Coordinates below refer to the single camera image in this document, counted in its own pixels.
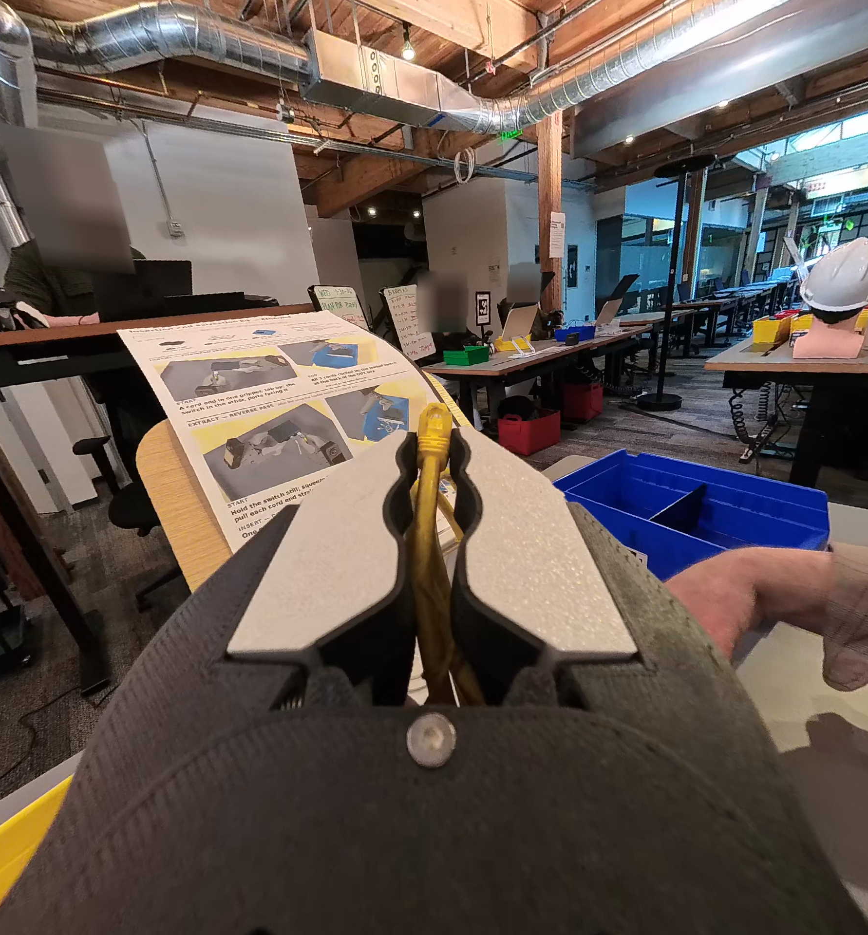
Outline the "red fabric bin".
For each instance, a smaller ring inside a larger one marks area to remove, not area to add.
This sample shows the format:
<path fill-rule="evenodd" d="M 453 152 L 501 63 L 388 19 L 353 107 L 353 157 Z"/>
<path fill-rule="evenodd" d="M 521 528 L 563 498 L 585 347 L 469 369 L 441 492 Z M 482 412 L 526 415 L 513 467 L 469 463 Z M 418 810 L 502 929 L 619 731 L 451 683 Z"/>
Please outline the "red fabric bin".
<path fill-rule="evenodd" d="M 604 409 L 604 387 L 599 382 L 566 382 L 562 386 L 561 419 L 584 423 L 600 416 Z"/>
<path fill-rule="evenodd" d="M 534 418 L 508 414 L 498 419 L 498 444 L 522 457 L 557 445 L 560 434 L 560 411 L 542 409 Z"/>

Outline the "printed instruction sheet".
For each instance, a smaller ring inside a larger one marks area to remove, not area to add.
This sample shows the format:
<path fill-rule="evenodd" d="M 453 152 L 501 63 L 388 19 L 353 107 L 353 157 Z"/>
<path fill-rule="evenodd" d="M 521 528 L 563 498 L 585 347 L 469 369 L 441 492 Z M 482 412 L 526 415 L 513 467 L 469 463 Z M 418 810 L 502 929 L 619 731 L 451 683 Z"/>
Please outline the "printed instruction sheet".
<path fill-rule="evenodd" d="M 161 403 L 230 550 L 337 465 L 401 431 L 445 386 L 330 311 L 119 331 Z"/>

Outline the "white hard hat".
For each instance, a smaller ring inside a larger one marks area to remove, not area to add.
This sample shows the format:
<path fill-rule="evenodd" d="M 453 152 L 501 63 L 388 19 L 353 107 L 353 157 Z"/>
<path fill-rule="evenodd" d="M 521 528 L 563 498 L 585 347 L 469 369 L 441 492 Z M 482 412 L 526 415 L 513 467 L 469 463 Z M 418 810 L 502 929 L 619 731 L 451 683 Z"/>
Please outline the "white hard hat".
<path fill-rule="evenodd" d="M 868 305 L 868 239 L 858 238 L 826 254 L 801 286 L 814 311 L 844 314 Z"/>

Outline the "long wood-edged desk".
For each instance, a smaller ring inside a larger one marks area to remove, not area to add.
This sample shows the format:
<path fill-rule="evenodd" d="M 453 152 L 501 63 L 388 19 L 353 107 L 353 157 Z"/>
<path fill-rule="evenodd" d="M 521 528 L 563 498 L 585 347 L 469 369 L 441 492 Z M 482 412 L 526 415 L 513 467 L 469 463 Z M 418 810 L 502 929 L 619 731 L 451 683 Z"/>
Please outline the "long wood-edged desk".
<path fill-rule="evenodd" d="M 476 410 L 476 388 L 485 387 L 488 401 L 487 433 L 498 436 L 498 406 L 506 397 L 506 387 L 525 380 L 535 380 L 567 368 L 580 355 L 602 356 L 613 348 L 623 350 L 630 339 L 635 339 L 649 329 L 649 325 L 620 326 L 613 334 L 596 336 L 568 346 L 554 340 L 538 341 L 537 350 L 522 355 L 502 352 L 483 364 L 454 366 L 444 363 L 429 364 L 422 371 L 430 376 L 458 383 L 458 402 L 465 417 L 472 422 Z"/>

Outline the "wood-edged side desk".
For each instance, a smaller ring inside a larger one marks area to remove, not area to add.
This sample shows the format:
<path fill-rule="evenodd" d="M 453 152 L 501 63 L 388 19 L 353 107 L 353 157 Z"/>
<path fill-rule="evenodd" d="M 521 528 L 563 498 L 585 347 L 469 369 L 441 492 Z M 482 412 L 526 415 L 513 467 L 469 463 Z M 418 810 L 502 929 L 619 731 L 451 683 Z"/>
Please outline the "wood-edged side desk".
<path fill-rule="evenodd" d="M 707 360 L 704 368 L 722 373 L 730 390 L 758 389 L 766 382 L 811 388 L 791 484 L 814 487 L 823 467 L 868 463 L 868 350 L 853 359 L 794 359 L 788 344 L 765 354 L 748 346 L 743 341 Z"/>

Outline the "black floor lamp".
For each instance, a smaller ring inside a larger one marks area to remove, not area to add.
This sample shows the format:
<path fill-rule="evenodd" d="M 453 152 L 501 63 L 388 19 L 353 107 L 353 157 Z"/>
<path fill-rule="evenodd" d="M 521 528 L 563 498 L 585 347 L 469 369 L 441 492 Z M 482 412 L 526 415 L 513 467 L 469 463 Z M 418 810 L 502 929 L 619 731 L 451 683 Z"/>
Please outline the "black floor lamp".
<path fill-rule="evenodd" d="M 674 180 L 676 182 L 676 198 L 673 243 L 667 283 L 668 293 L 662 318 L 657 385 L 655 391 L 642 393 L 635 399 L 637 409 L 646 414 L 677 411 L 681 408 L 683 403 L 682 397 L 679 394 L 666 392 L 665 380 L 667 377 L 670 334 L 672 322 L 674 321 L 674 294 L 677 284 L 678 260 L 681 251 L 686 185 L 688 177 L 691 174 L 708 170 L 714 164 L 716 158 L 716 155 L 713 153 L 691 154 L 685 158 L 671 161 L 655 172 L 655 176 L 658 179 L 668 181 Z"/>

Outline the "brown standing desk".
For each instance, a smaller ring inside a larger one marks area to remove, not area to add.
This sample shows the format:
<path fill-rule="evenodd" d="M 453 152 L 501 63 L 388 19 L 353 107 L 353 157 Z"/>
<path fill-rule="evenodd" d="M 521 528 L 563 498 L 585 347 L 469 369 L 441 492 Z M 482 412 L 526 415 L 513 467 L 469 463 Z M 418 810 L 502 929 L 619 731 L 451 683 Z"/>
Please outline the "brown standing desk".
<path fill-rule="evenodd" d="M 135 365 L 118 332 L 126 329 L 199 324 L 248 317 L 288 316 L 311 311 L 309 302 L 291 306 L 249 308 L 173 315 L 148 320 L 61 324 L 50 329 L 0 333 L 0 388 L 64 379 Z M 101 634 L 92 629 L 96 613 L 85 613 L 67 586 L 66 571 L 30 518 L 30 508 L 19 503 L 17 484 L 7 480 L 0 451 L 0 531 L 18 548 L 23 561 L 14 582 L 30 580 L 34 596 L 45 596 L 77 645 L 79 693 L 92 695 L 111 680 Z"/>

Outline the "wooden support post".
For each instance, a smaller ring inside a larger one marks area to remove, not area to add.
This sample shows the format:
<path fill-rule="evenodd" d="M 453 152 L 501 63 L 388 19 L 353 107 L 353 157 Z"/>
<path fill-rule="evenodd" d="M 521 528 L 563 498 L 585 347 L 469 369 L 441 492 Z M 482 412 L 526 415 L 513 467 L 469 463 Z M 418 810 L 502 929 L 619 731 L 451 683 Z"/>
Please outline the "wooden support post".
<path fill-rule="evenodd" d="M 541 310 L 545 316 L 561 309 L 561 253 L 565 237 L 559 222 L 561 209 L 563 116 L 553 113 L 537 125 L 539 257 L 543 273 L 552 278 L 544 288 Z"/>

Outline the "black office chair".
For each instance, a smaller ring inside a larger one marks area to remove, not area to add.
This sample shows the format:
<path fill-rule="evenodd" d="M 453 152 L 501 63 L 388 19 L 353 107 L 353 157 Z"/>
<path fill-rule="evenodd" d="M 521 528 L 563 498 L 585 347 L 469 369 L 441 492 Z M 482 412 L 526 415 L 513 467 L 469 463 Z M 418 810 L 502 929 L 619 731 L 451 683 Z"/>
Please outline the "black office chair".
<path fill-rule="evenodd" d="M 107 454 L 110 437 L 83 438 L 74 442 L 72 451 L 77 456 L 89 456 L 96 464 L 99 474 L 109 487 L 112 499 L 109 520 L 118 528 L 135 531 L 145 538 L 160 520 L 151 504 L 151 499 L 140 482 L 120 485 Z"/>

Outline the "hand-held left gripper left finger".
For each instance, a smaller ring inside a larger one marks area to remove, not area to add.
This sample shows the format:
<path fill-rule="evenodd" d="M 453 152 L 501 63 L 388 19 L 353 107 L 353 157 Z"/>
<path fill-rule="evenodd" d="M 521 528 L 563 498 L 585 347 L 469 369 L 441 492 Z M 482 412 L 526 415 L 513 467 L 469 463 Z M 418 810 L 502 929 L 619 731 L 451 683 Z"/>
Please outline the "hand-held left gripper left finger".
<path fill-rule="evenodd" d="M 396 431 L 326 478 L 293 510 L 227 656 L 307 674 L 342 670 L 378 706 L 403 706 L 416 642 L 406 534 L 417 435 Z"/>

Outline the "pink mannequin head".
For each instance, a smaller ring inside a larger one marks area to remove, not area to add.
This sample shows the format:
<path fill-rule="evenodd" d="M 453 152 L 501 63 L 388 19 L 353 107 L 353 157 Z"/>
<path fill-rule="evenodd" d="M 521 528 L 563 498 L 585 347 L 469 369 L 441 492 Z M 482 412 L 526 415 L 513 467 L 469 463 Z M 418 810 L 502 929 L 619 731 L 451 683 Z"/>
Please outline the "pink mannequin head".
<path fill-rule="evenodd" d="M 813 320 L 809 330 L 793 342 L 793 358 L 857 358 L 864 342 L 864 334 L 857 328 L 861 313 L 867 314 L 866 307 L 849 311 L 812 310 Z"/>

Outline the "person's right hand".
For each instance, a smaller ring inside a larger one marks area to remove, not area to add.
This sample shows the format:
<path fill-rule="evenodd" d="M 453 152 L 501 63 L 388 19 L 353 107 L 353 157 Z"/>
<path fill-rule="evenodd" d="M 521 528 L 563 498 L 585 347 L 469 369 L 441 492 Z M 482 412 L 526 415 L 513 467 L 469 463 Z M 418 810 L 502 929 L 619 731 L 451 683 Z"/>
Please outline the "person's right hand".
<path fill-rule="evenodd" d="M 698 562 L 665 586 L 732 660 L 746 635 L 765 625 L 822 635 L 833 578 L 830 552 L 752 547 Z"/>

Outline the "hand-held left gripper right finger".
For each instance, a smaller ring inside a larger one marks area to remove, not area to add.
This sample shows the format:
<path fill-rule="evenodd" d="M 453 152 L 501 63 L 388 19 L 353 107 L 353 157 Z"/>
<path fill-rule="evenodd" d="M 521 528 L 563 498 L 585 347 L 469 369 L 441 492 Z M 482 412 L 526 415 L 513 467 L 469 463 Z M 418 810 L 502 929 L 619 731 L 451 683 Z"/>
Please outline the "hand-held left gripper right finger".
<path fill-rule="evenodd" d="M 543 474 L 470 427 L 453 430 L 454 643 L 485 703 L 499 705 L 524 669 L 638 655 L 624 614 L 568 503 Z"/>

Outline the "yellow bin row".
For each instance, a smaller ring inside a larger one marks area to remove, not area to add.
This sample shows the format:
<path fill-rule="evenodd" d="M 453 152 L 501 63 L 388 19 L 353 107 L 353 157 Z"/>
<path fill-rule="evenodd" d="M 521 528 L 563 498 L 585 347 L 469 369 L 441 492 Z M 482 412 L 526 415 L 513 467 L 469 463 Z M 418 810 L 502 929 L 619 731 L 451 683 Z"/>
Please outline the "yellow bin row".
<path fill-rule="evenodd" d="M 802 310 L 785 310 L 757 318 L 752 323 L 752 342 L 762 346 L 791 342 L 795 336 L 807 333 L 813 321 L 813 315 Z"/>

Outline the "blue plastic bin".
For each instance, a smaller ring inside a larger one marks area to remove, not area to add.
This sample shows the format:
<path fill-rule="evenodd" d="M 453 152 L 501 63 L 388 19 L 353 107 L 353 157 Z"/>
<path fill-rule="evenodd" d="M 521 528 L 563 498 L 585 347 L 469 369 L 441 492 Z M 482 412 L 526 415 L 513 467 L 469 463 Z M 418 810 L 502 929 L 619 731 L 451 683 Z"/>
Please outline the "blue plastic bin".
<path fill-rule="evenodd" d="M 745 547 L 824 550 L 822 491 L 618 450 L 554 482 L 660 580 Z"/>

